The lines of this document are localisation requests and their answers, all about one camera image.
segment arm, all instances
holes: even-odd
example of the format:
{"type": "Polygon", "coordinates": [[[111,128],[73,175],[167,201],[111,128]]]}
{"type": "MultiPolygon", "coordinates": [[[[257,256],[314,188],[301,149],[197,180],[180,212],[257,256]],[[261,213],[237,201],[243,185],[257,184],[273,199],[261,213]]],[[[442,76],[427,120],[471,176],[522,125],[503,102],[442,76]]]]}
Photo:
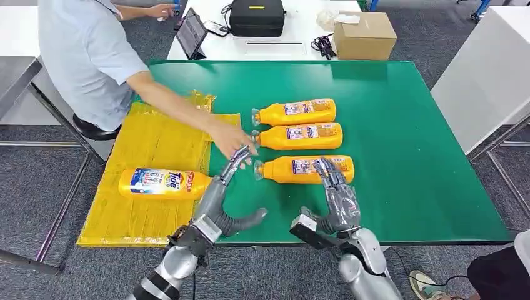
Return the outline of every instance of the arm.
{"type": "Polygon", "coordinates": [[[209,132],[219,122],[212,114],[197,109],[182,96],[156,82],[149,71],[132,75],[127,83],[145,102],[191,127],[209,132]]]}
{"type": "Polygon", "coordinates": [[[158,4],[152,7],[133,7],[116,5],[117,10],[121,13],[121,20],[130,20],[141,17],[169,18],[173,17],[173,8],[175,4],[158,4]]]}
{"type": "Polygon", "coordinates": [[[355,192],[346,184],[342,172],[322,157],[314,163],[326,190],[329,214],[322,218],[302,207],[302,215],[291,233],[317,249],[339,246],[342,256],[339,271],[356,300],[403,300],[390,278],[386,259],[375,234],[361,228],[361,211],[355,192]],[[320,236],[316,230],[337,237],[320,236]]]}
{"type": "Polygon", "coordinates": [[[242,219],[228,216],[223,209],[226,188],[238,165],[249,156],[247,146],[236,151],[202,195],[190,224],[169,237],[169,250],[162,263],[136,286],[126,300],[179,299],[184,280],[197,266],[208,265],[208,252],[220,236],[231,236],[261,223],[267,214],[264,208],[242,219]]]}
{"type": "Polygon", "coordinates": [[[249,136],[241,128],[196,109],[184,98],[153,80],[148,67],[127,42],[121,24],[113,19],[103,19],[91,29],[87,37],[87,54],[92,63],[118,85],[127,82],[144,101],[169,117],[206,131],[216,146],[227,157],[242,145],[249,145],[257,154],[249,136]]]}
{"type": "Polygon", "coordinates": [[[182,96],[156,82],[151,72],[138,72],[127,78],[127,83],[145,102],[158,108],[162,113],[191,127],[206,131],[227,158],[242,145],[248,145],[251,152],[257,154],[252,141],[243,130],[217,119],[209,112],[197,109],[182,96]]]}

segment gray carpet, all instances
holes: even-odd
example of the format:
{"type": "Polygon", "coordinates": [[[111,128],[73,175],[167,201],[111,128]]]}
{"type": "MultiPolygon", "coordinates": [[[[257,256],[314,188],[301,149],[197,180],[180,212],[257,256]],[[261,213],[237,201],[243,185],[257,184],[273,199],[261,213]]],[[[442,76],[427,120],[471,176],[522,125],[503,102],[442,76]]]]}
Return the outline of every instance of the gray carpet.
{"type": "MultiPolygon", "coordinates": [[[[399,37],[392,59],[412,60],[432,87],[458,51],[474,24],[467,20],[478,0],[455,5],[453,0],[381,0],[399,37]]],[[[173,40],[173,24],[140,19],[124,22],[127,37],[145,60],[163,59],[173,40]]],[[[0,139],[70,140],[59,126],[0,127],[0,139]]],[[[530,130],[515,140],[530,141],[530,130]]],[[[521,192],[530,199],[528,151],[496,151],[521,192]]],[[[0,147],[0,248],[34,257],[52,223],[60,201],[83,159],[80,149],[14,149],[0,147]]],[[[488,159],[474,168],[511,229],[530,222],[488,159]]],[[[162,256],[160,249],[86,249],[75,246],[103,169],[91,163],[58,232],[46,262],[60,263],[59,276],[38,274],[0,263],[0,300],[8,299],[122,299],[162,256]]],[[[503,246],[395,247],[407,270],[420,269],[443,282],[465,274],[476,257],[503,246]]],[[[389,270],[405,299],[415,299],[406,272],[392,250],[385,253],[389,270]]],[[[465,279],[449,291],[469,296],[465,279]]],[[[191,282],[183,299],[191,297],[191,282]]],[[[327,251],[310,247],[219,248],[208,269],[197,272],[197,299],[351,299],[341,282],[337,263],[327,251]]]]}

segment black case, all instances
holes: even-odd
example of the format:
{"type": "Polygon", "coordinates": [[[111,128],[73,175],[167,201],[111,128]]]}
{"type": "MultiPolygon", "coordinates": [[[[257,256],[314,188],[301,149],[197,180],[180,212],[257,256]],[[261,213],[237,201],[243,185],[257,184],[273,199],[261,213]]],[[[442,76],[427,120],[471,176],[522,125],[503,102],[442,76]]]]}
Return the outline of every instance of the black case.
{"type": "Polygon", "coordinates": [[[281,0],[234,0],[230,30],[234,36],[276,38],[283,32],[285,14],[281,0]]]}

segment robotic arm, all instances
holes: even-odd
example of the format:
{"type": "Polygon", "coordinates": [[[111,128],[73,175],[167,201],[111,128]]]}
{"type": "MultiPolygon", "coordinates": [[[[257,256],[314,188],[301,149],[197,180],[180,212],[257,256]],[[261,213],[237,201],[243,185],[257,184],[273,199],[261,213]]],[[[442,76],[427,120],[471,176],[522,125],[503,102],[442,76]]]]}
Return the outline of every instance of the robotic arm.
{"type": "Polygon", "coordinates": [[[168,237],[162,263],[135,287],[126,300],[179,299],[184,280],[197,266],[208,265],[208,252],[221,235],[231,236],[261,223],[267,214],[264,208],[242,219],[228,216],[223,209],[226,188],[239,165],[250,155],[248,146],[234,153],[221,174],[212,179],[189,225],[180,227],[168,237]]]}
{"type": "Polygon", "coordinates": [[[375,234],[361,228],[361,211],[355,192],[344,175],[322,157],[314,167],[322,177],[329,214],[325,218],[302,207],[290,232],[316,249],[339,246],[339,271],[356,300],[403,300],[390,278],[386,259],[375,234]],[[325,236],[337,233],[337,237],[325,236]]]}

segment man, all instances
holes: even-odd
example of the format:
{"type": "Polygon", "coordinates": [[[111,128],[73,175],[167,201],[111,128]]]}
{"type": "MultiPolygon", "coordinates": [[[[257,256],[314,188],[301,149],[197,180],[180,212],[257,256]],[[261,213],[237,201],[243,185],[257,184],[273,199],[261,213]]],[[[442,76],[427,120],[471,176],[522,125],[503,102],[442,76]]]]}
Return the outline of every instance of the man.
{"type": "Polygon", "coordinates": [[[245,132],[155,82],[127,42],[119,20],[168,18],[174,7],[115,6],[111,0],[39,1],[39,45],[54,85],[80,119],[104,131],[120,126],[134,90],[169,117],[209,133],[227,158],[244,144],[256,154],[245,132]]]}

